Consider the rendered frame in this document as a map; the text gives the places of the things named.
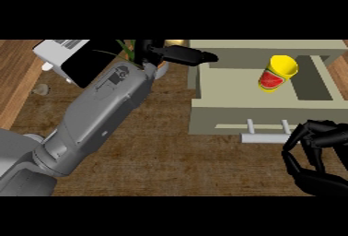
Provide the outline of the beige open drawer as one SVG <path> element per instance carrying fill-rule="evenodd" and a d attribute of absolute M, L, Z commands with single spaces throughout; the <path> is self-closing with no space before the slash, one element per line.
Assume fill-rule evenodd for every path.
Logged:
<path fill-rule="evenodd" d="M 343 109 L 348 101 L 325 67 L 348 52 L 340 40 L 191 40 L 188 46 L 218 56 L 215 63 L 190 70 L 190 85 L 200 93 L 195 107 Z M 257 78 L 275 54 L 299 65 L 296 76 L 263 92 Z"/>

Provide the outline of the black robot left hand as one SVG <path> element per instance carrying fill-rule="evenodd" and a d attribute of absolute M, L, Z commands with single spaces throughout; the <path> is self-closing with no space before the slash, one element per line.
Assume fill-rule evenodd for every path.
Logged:
<path fill-rule="evenodd" d="M 132 61 L 138 65 L 141 63 L 159 65 L 162 61 L 167 61 L 179 65 L 197 66 L 201 63 L 218 61 L 218 56 L 213 53 L 179 45 L 164 46 L 163 40 L 135 40 L 132 51 Z"/>

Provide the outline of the white appliance with black door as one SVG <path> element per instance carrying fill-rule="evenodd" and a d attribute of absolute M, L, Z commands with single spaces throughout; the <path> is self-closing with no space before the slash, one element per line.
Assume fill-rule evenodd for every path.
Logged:
<path fill-rule="evenodd" d="M 32 52 L 42 60 L 42 71 L 52 70 L 83 89 L 123 47 L 123 40 L 42 40 Z"/>

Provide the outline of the beige drawer front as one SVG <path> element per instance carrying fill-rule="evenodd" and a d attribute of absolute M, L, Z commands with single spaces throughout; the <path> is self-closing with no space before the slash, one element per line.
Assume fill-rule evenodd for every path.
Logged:
<path fill-rule="evenodd" d="M 238 135 L 247 132 L 251 119 L 257 133 L 278 133 L 281 121 L 290 127 L 306 120 L 330 120 L 348 123 L 348 100 L 299 100 L 257 103 L 254 100 L 210 102 L 191 100 L 188 134 Z"/>

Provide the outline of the pale round plant pot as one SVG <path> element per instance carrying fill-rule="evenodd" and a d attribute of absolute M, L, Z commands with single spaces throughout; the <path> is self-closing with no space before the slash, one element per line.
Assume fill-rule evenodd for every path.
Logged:
<path fill-rule="evenodd" d="M 160 78 L 164 75 L 166 69 L 167 69 L 167 62 L 162 61 L 162 63 L 157 65 L 154 79 Z"/>

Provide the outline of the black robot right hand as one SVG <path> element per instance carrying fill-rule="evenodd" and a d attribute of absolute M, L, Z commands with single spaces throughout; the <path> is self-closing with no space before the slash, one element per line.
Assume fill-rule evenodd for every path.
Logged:
<path fill-rule="evenodd" d="M 309 165 L 315 170 L 302 168 L 290 154 L 296 144 L 302 145 Z M 322 148 L 334 150 L 348 171 L 348 124 L 336 124 L 328 120 L 308 120 L 303 124 L 297 124 L 282 145 L 281 156 L 287 174 L 305 193 L 313 196 L 348 196 L 348 181 L 324 170 Z"/>

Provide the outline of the green plant leaves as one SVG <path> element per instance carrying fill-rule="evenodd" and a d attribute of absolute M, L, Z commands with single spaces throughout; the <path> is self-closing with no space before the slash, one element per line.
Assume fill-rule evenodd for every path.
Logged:
<path fill-rule="evenodd" d="M 129 40 L 129 46 L 120 40 L 114 40 L 114 41 L 116 41 L 117 45 L 120 46 L 120 51 L 123 51 L 125 55 L 128 56 L 125 59 L 131 63 L 134 63 L 134 44 L 135 44 L 135 40 Z M 110 52 L 100 51 L 100 50 L 92 50 L 92 51 L 117 56 L 117 53 L 110 53 Z"/>

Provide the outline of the yellow cup with watermelon print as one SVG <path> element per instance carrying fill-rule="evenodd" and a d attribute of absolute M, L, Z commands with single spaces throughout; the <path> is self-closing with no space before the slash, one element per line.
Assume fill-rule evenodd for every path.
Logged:
<path fill-rule="evenodd" d="M 294 59 L 287 55 L 274 55 L 257 79 L 257 87 L 266 93 L 274 92 L 299 71 Z"/>

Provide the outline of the small grey shaker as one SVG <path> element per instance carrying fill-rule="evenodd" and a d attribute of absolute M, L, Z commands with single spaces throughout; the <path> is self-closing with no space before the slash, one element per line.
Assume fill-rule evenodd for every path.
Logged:
<path fill-rule="evenodd" d="M 39 84 L 32 90 L 30 90 L 30 93 L 32 94 L 36 94 L 36 95 L 41 95 L 41 96 L 45 96 L 48 94 L 48 86 L 45 84 Z"/>

